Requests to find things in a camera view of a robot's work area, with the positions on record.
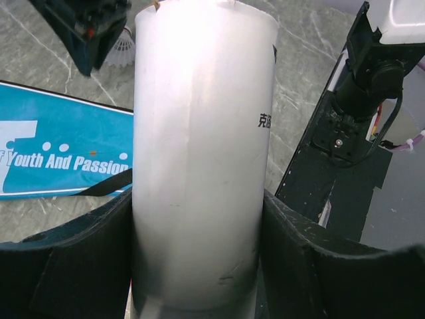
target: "black strap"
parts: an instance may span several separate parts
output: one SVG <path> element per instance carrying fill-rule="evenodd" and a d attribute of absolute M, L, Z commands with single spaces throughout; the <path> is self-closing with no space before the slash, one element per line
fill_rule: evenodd
<path fill-rule="evenodd" d="M 130 185 L 131 183 L 133 183 L 133 169 L 129 168 L 75 195 L 96 197 L 107 196 L 127 185 Z"/>

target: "shuttlecock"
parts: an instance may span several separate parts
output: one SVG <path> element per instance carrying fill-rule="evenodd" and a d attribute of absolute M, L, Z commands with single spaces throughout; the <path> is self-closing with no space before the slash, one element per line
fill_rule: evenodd
<path fill-rule="evenodd" d="M 135 59 L 135 43 L 131 38 L 129 27 L 125 26 L 117 42 L 106 56 L 105 62 L 110 66 L 126 66 Z"/>

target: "white cable tie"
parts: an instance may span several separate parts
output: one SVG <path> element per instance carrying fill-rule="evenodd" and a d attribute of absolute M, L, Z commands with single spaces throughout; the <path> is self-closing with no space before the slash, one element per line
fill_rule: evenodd
<path fill-rule="evenodd" d="M 406 141 L 406 144 L 409 145 L 410 151 L 412 152 L 413 151 L 413 140 L 411 138 L 409 138 Z"/>

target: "black robotic arm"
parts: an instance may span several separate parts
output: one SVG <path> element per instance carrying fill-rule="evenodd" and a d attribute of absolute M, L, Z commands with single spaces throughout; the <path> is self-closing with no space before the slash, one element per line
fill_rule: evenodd
<path fill-rule="evenodd" d="M 29 0 L 63 42 L 78 70 L 100 69 L 127 22 L 128 0 Z"/>

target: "screw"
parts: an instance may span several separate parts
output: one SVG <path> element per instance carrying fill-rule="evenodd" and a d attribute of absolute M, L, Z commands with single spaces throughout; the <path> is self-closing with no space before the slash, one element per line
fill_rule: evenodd
<path fill-rule="evenodd" d="M 335 141 L 335 147 L 336 148 L 340 148 L 342 145 L 343 145 L 343 141 L 342 140 L 338 139 L 338 140 Z"/>

